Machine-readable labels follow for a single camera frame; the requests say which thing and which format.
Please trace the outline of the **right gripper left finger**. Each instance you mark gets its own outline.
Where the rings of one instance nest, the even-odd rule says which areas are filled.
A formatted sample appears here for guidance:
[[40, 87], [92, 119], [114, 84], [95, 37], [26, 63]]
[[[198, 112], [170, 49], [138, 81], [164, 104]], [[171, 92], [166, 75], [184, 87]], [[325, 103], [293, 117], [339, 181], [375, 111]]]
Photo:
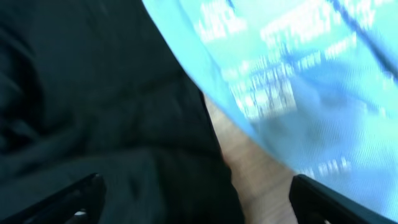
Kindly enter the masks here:
[[57, 193], [3, 220], [2, 224], [97, 224], [102, 214], [106, 184], [90, 174]]

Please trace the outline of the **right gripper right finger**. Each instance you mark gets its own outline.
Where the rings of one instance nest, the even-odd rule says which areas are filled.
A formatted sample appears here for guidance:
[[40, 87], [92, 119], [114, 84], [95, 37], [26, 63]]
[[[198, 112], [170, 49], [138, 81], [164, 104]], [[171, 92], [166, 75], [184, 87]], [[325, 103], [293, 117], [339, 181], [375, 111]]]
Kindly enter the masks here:
[[303, 174], [293, 176], [289, 201], [298, 224], [397, 224]]

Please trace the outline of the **black shorts grey waistband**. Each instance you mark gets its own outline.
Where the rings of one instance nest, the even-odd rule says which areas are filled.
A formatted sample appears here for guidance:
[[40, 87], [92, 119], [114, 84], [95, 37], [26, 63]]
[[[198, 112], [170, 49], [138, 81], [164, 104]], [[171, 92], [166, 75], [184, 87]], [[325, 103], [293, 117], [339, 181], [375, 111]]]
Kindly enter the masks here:
[[1, 2], [1, 219], [94, 174], [98, 223], [244, 223], [203, 93], [141, 1]]

